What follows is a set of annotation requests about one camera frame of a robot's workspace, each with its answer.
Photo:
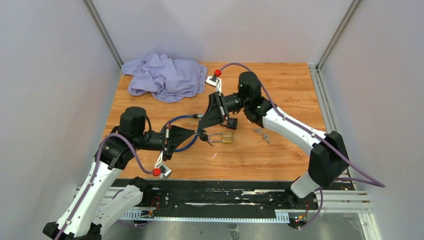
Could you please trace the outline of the blue cable lock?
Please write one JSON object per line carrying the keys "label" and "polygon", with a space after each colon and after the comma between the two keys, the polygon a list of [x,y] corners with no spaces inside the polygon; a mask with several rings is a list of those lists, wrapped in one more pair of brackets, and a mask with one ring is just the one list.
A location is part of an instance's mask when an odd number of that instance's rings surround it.
{"label": "blue cable lock", "polygon": [[[196,139],[198,138],[196,130],[193,129],[187,129],[184,127],[180,127],[177,125],[173,125],[173,122],[181,119],[197,119],[198,122],[201,121],[203,118],[203,114],[186,114],[186,115],[180,115],[177,117],[172,118],[169,120],[163,127],[161,132],[164,134],[164,148],[163,151],[167,155],[169,155],[167,158],[170,159],[170,155],[172,155],[174,152],[182,152],[186,149],[188,149],[191,145],[194,144]],[[193,136],[193,139],[189,142],[188,145],[184,147],[179,146],[188,140],[190,137]]]}

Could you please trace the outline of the black head key pair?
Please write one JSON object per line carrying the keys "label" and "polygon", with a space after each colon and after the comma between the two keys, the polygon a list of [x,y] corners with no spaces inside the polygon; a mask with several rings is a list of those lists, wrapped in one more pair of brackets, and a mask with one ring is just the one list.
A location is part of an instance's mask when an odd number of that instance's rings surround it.
{"label": "black head key pair", "polygon": [[206,133],[204,129],[198,130],[197,136],[201,141],[208,143],[210,146],[213,146],[212,142],[209,140],[209,135]]}

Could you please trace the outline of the small black padlock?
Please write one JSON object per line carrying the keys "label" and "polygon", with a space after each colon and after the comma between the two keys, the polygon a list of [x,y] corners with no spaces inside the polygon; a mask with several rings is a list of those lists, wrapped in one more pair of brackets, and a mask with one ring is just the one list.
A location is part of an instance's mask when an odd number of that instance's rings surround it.
{"label": "small black padlock", "polygon": [[221,126],[226,127],[227,129],[236,130],[238,126],[238,119],[229,118],[226,123],[222,123]]}

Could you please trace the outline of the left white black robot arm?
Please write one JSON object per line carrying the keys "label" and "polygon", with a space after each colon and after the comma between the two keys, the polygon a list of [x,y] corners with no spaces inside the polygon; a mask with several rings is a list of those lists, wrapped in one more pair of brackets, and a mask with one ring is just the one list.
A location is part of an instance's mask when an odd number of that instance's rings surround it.
{"label": "left white black robot arm", "polygon": [[100,206],[128,163],[135,159],[145,174],[165,179],[171,170],[163,162],[195,133],[170,123],[155,132],[144,108],[128,107],[121,114],[119,125],[99,144],[88,175],[72,203],[57,221],[44,226],[43,234],[52,240],[101,240],[130,208],[138,204],[146,207],[153,201],[152,184],[135,177],[109,203]]}

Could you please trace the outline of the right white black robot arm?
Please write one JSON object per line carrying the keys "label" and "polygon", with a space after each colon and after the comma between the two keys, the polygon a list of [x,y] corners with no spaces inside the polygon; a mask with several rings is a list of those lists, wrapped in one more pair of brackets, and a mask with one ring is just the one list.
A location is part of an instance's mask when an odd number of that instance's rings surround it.
{"label": "right white black robot arm", "polygon": [[310,193],[329,187],[348,167],[343,137],[336,131],[326,133],[292,118],[272,101],[265,87],[252,71],[238,77],[237,92],[222,93],[221,72],[206,78],[215,87],[208,96],[208,106],[197,129],[198,137],[209,142],[206,128],[229,121],[230,113],[243,111],[246,118],[259,127],[285,137],[309,156],[307,171],[287,189],[286,203],[294,209],[306,202]]}

